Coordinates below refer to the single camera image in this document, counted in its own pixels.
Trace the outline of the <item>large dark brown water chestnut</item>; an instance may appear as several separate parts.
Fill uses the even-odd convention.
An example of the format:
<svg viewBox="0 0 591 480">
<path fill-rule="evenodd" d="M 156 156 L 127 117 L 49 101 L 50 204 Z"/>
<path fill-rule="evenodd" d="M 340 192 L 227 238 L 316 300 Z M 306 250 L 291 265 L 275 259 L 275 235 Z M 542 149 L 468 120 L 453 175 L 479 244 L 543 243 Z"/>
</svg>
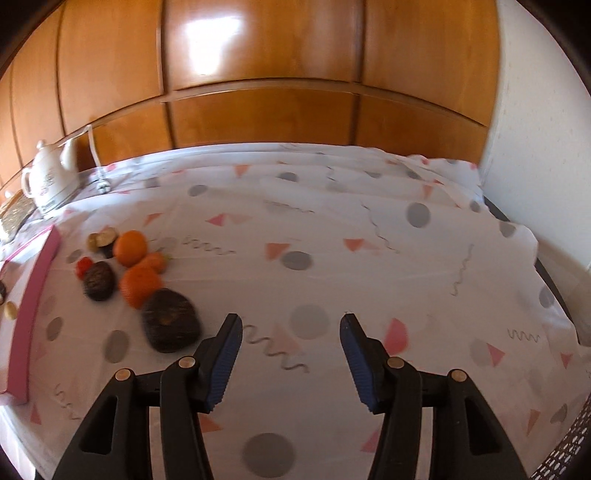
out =
<svg viewBox="0 0 591 480">
<path fill-rule="evenodd" d="M 150 346 L 160 353 L 174 353 L 201 338 L 202 326 L 193 304 L 168 288 L 156 290 L 140 310 L 142 327 Z"/>
</svg>

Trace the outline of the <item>cut tan fruit piece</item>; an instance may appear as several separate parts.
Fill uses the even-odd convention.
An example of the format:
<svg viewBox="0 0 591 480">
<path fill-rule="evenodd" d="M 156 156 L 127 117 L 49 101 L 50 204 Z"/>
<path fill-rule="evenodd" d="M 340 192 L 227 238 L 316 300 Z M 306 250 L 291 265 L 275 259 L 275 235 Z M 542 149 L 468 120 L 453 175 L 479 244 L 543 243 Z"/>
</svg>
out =
<svg viewBox="0 0 591 480">
<path fill-rule="evenodd" d="M 105 227 L 96 236 L 96 246 L 99 252 L 107 259 L 114 256 L 113 250 L 119 234 L 113 227 Z"/>
</svg>

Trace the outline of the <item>patterned white tablecloth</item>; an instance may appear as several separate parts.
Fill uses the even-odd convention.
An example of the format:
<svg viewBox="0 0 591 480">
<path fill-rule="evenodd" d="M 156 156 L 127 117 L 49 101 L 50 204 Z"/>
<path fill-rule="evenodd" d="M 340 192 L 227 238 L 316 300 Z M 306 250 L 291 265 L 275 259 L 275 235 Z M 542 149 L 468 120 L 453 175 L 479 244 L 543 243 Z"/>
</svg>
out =
<svg viewBox="0 0 591 480">
<path fill-rule="evenodd" d="M 590 356 L 535 270 L 525 226 L 487 208 L 475 165 L 294 144 L 190 149 L 106 170 L 54 213 L 60 249 L 35 320 L 30 399 L 1 428 L 51 475 L 121 368 L 169 365 L 120 294 L 88 299 L 75 275 L 89 235 L 138 230 L 170 257 L 164 285 L 193 303 L 204 335 L 224 317 L 245 336 L 222 402 L 205 419 L 219 479 L 363 479 L 381 424 L 356 394 L 339 344 L 354 313 L 423 371 L 465 370 L 527 471 L 572 425 Z"/>
</svg>

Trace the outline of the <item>small orange kumquat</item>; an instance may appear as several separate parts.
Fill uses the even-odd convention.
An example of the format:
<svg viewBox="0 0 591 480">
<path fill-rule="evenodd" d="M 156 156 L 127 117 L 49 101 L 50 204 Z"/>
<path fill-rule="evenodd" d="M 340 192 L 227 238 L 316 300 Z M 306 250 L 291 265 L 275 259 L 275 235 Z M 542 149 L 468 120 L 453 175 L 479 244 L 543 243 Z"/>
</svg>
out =
<svg viewBox="0 0 591 480">
<path fill-rule="evenodd" d="M 159 251 L 148 253 L 136 266 L 149 268 L 156 274 L 162 274 L 166 271 L 169 263 L 169 257 Z"/>
</svg>

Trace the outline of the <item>small dark brown chestnut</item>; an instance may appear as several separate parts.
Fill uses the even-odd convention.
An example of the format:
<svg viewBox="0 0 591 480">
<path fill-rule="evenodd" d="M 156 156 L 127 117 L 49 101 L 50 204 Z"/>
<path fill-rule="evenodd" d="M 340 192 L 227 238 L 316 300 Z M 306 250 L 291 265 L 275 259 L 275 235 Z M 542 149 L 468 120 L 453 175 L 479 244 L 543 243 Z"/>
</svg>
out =
<svg viewBox="0 0 591 480">
<path fill-rule="evenodd" d="M 84 294 L 93 301 L 108 300 L 115 291 L 116 275 L 106 261 L 94 263 L 84 274 Z"/>
</svg>

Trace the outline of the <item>large orange tangerine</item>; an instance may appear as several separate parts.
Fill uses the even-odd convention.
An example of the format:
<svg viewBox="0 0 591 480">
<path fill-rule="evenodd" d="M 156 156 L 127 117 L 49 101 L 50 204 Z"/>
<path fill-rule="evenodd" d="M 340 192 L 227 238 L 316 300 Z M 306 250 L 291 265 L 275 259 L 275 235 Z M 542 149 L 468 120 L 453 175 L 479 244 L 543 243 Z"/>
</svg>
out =
<svg viewBox="0 0 591 480">
<path fill-rule="evenodd" d="M 139 263 L 147 253 L 147 240 L 138 230 L 129 230 L 122 233 L 113 246 L 114 258 L 126 268 Z"/>
</svg>

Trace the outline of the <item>small red tomato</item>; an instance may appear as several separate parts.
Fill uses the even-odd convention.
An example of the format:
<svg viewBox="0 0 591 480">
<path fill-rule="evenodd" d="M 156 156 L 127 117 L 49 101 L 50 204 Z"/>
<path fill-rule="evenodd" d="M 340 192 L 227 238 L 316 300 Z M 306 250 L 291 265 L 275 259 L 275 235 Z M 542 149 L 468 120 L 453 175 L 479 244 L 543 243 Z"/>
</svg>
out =
<svg viewBox="0 0 591 480">
<path fill-rule="evenodd" d="M 94 265 L 94 261 L 87 256 L 80 258 L 75 265 L 75 274 L 79 280 L 83 280 L 86 272 Z"/>
</svg>

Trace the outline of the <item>small tan longan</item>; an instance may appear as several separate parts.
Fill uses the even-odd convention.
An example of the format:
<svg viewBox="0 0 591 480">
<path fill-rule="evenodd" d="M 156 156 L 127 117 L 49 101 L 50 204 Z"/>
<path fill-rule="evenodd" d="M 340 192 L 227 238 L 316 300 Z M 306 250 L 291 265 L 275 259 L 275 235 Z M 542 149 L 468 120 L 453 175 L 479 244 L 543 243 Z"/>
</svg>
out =
<svg viewBox="0 0 591 480">
<path fill-rule="evenodd" d="M 97 253 L 100 251 L 100 247 L 98 246 L 98 243 L 97 243 L 97 238 L 98 238 L 97 233 L 91 233 L 88 235 L 88 237 L 86 239 L 86 247 L 92 253 Z"/>
</svg>

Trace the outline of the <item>pink shallow box tray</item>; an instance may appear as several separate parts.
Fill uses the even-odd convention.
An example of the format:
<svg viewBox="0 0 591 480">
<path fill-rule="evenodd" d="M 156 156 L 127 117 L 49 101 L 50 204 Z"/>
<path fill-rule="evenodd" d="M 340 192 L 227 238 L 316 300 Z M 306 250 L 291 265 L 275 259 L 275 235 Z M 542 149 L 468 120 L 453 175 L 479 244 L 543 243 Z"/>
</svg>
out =
<svg viewBox="0 0 591 480">
<path fill-rule="evenodd" d="M 52 260 L 61 243 L 54 226 L 48 227 L 17 248 L 1 268 L 1 280 L 7 288 L 6 302 L 18 306 L 15 321 L 4 315 L 1 306 L 1 404 L 28 402 L 29 359 L 32 331 L 40 297 Z"/>
</svg>

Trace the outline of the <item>white ceramic electric kettle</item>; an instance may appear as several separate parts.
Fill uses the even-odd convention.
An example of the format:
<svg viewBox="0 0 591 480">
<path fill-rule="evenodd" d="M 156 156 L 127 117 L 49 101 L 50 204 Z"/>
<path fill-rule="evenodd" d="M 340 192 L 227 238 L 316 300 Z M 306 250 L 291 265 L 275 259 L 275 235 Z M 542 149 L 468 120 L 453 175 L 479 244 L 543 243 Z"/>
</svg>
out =
<svg viewBox="0 0 591 480">
<path fill-rule="evenodd" d="M 64 205 L 80 186 L 74 141 L 37 143 L 32 166 L 21 173 L 21 189 L 42 215 Z"/>
</svg>

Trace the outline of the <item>white patterned tissue box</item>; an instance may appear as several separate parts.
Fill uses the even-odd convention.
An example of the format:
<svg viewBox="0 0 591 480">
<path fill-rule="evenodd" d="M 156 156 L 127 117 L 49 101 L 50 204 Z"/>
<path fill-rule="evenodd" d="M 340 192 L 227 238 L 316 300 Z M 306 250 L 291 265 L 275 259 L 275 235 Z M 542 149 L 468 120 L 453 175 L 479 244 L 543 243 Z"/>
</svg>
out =
<svg viewBox="0 0 591 480">
<path fill-rule="evenodd" d="M 25 196 L 22 190 L 15 193 L 1 207 L 1 242 L 4 244 L 11 242 L 35 209 L 34 201 Z"/>
</svg>

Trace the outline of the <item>tan round longan fruit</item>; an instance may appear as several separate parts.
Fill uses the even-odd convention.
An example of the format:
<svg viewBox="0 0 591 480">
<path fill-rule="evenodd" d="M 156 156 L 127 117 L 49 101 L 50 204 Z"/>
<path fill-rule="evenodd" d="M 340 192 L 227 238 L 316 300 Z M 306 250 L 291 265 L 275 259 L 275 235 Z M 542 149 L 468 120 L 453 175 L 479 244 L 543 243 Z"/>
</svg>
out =
<svg viewBox="0 0 591 480">
<path fill-rule="evenodd" d="M 4 304 L 4 315 L 7 319 L 15 321 L 18 318 L 18 306 L 12 301 Z"/>
</svg>

